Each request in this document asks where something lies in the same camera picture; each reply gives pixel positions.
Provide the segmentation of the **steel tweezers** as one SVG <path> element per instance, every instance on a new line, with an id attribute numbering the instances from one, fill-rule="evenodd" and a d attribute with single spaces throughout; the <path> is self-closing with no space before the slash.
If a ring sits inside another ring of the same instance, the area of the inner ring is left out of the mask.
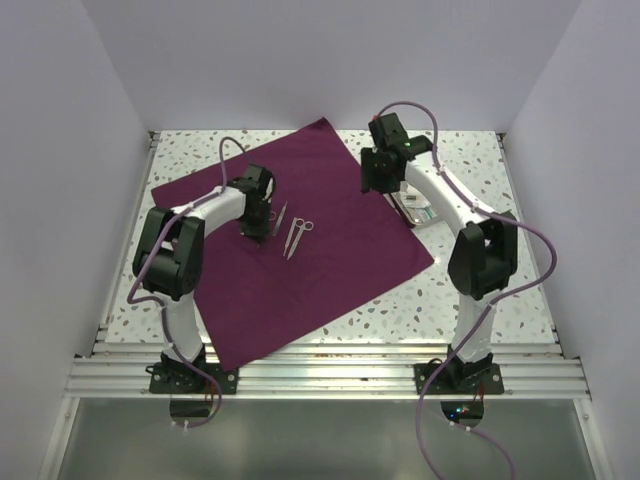
<path id="1" fill-rule="evenodd" d="M 272 235 L 276 236 L 280 230 L 281 224 L 283 222 L 284 216 L 286 214 L 286 210 L 287 210 L 287 206 L 288 203 L 285 202 L 284 205 L 282 206 L 281 210 L 279 211 L 278 214 L 274 215 L 273 218 L 275 220 L 275 224 L 272 230 Z"/>

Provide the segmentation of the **steel probe handle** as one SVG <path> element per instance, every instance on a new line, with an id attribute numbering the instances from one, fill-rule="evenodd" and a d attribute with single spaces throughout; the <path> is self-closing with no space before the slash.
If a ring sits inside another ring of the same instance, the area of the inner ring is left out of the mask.
<path id="1" fill-rule="evenodd" d="M 289 247 L 291 245 L 291 242 L 293 240 L 293 235 L 294 235 L 294 233 L 296 231 L 296 228 L 298 227 L 298 220 L 299 219 L 297 217 L 294 217 L 292 222 L 291 222 L 291 225 L 290 225 L 290 228 L 289 228 L 289 232 L 288 232 L 288 235 L 287 235 L 287 239 L 286 239 L 286 242 L 285 242 L 284 250 L 283 250 L 283 256 L 286 256 L 287 251 L 288 251 L 288 249 L 289 249 Z"/>

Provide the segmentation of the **steel surgical scissors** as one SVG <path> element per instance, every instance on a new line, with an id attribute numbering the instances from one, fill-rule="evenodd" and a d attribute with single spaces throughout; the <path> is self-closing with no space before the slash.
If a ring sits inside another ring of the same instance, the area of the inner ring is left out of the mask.
<path id="1" fill-rule="evenodd" d="M 310 220 L 305 220 L 303 218 L 298 218 L 298 227 L 296 228 L 296 231 L 293 235 L 293 240 L 291 242 L 291 245 L 287 251 L 286 254 L 286 259 L 289 260 L 293 257 L 299 243 L 300 240 L 303 236 L 304 233 L 312 231 L 314 228 L 314 222 L 310 221 Z"/>

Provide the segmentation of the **stainless steel tray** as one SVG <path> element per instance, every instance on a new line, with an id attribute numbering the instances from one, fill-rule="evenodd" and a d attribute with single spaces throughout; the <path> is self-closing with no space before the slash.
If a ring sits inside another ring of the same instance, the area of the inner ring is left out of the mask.
<path id="1" fill-rule="evenodd" d="M 441 221 L 426 197 L 407 182 L 400 184 L 398 192 L 385 194 L 385 197 L 411 229 L 424 229 Z"/>

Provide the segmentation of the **green white suture packet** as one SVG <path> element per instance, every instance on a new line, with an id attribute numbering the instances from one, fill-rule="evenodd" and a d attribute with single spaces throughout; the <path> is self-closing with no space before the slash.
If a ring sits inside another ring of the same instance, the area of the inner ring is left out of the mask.
<path id="1" fill-rule="evenodd" d="M 414 218 L 417 223 L 434 223 L 439 220 L 437 214 L 429 207 L 414 210 Z"/>

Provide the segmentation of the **clear blister pack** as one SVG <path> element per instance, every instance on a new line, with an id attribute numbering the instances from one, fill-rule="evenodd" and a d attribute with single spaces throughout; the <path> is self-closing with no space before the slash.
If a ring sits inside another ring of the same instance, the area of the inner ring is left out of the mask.
<path id="1" fill-rule="evenodd" d="M 416 192 L 401 192 L 400 200 L 408 208 L 420 209 L 428 205 L 426 198 Z"/>

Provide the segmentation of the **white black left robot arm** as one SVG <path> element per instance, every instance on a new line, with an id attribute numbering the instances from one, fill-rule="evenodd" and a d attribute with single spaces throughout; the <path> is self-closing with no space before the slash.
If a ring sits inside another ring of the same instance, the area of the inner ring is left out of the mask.
<path id="1" fill-rule="evenodd" d="M 237 221 L 240 234 L 262 243 L 270 232 L 274 174 L 249 165 L 244 174 L 223 180 L 204 196 L 184 205 L 153 207 L 147 213 L 132 264 L 134 288 L 148 293 L 134 305 L 155 302 L 161 315 L 165 346 L 162 356 L 176 363 L 172 379 L 185 392 L 201 390 L 208 379 L 207 367 L 197 361 L 204 345 L 196 322 L 194 291 L 204 267 L 206 238 L 217 229 Z"/>

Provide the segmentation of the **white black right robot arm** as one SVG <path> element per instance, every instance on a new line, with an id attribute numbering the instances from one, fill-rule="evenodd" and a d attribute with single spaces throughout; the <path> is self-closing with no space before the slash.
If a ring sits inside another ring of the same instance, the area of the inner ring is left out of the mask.
<path id="1" fill-rule="evenodd" d="M 454 338 L 447 356 L 419 368 L 423 390 L 470 392 L 491 375 L 494 300 L 518 267 L 518 233 L 513 215 L 482 216 L 487 206 L 438 159 L 437 140 L 410 136 L 394 113 L 368 124 L 373 145 L 360 154 L 361 190 L 392 194 L 408 184 L 431 204 L 455 237 L 447 274 L 459 294 Z"/>

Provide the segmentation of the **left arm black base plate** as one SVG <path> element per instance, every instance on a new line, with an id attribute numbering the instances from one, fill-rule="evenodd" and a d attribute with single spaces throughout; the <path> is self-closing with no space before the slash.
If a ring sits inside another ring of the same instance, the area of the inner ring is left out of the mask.
<path id="1" fill-rule="evenodd" d="M 219 364 L 214 363 L 206 364 L 201 367 L 201 370 L 213 378 L 216 384 L 183 365 L 179 370 L 170 369 L 160 363 L 149 365 L 145 368 L 145 372 L 151 376 L 149 392 L 169 395 L 213 393 L 234 395 L 237 392 L 240 379 L 238 369 L 224 372 Z"/>

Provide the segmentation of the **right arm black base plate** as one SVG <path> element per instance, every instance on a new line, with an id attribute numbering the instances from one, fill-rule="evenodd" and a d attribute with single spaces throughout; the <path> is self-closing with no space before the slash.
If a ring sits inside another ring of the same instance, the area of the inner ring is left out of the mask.
<path id="1" fill-rule="evenodd" d="M 440 362 L 435 359 L 429 363 L 413 365 L 416 392 L 420 394 L 430 378 L 439 367 Z M 475 373 L 464 373 L 461 367 L 453 363 L 434 378 L 426 389 L 427 395 L 501 395 L 505 393 L 500 367 L 492 363 L 488 368 Z"/>

